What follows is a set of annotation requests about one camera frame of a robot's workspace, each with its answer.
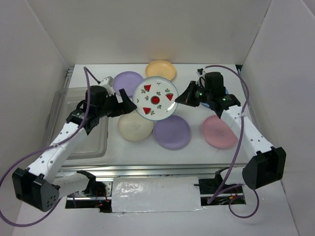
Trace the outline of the watermelon pattern white plate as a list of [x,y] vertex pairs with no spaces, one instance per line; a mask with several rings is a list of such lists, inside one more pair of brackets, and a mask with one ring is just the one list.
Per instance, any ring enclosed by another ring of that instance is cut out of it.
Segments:
[[141,117],[159,121],[173,115],[178,106],[175,102],[178,96],[178,90],[171,81],[153,76],[138,84],[132,101],[137,106],[136,111]]

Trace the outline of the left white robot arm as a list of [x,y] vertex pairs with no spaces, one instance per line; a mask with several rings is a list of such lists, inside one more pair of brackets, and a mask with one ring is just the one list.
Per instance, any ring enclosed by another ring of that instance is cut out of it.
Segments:
[[103,117],[113,118],[129,114],[137,107],[126,91],[119,91],[122,101],[110,95],[105,87],[91,86],[86,90],[85,99],[66,119],[62,130],[33,163],[26,169],[17,168],[12,174],[17,199],[47,212],[58,199],[75,192],[92,196],[102,183],[87,171],[56,179],[60,167],[81,144]]

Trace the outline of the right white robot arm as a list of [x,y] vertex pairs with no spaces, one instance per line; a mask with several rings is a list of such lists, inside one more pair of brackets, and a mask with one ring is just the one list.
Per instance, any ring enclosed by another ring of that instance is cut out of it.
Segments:
[[230,166],[216,172],[215,189],[226,192],[232,185],[244,184],[256,190],[283,178],[286,152],[265,139],[245,114],[247,103],[227,94],[223,75],[198,69],[199,80],[191,81],[176,102],[191,107],[206,103],[238,137],[237,149],[244,148],[249,161],[245,167]]

